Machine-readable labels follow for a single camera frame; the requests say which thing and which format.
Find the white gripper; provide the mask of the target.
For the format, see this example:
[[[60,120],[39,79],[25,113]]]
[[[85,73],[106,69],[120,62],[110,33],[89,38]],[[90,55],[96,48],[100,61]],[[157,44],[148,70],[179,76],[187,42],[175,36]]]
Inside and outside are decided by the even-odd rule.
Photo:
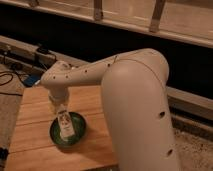
[[[64,106],[68,105],[69,101],[69,92],[65,91],[50,91],[49,94],[49,101],[51,104],[51,110],[54,114],[57,113],[58,108],[61,104]]]

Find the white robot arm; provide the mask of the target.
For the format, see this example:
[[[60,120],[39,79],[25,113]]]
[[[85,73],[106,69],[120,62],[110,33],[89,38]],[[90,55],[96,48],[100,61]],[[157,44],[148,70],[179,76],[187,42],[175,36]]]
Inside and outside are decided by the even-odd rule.
[[[54,105],[71,86],[100,85],[101,102],[120,171],[181,171],[166,82],[165,57],[150,48],[72,67],[64,61],[41,77]]]

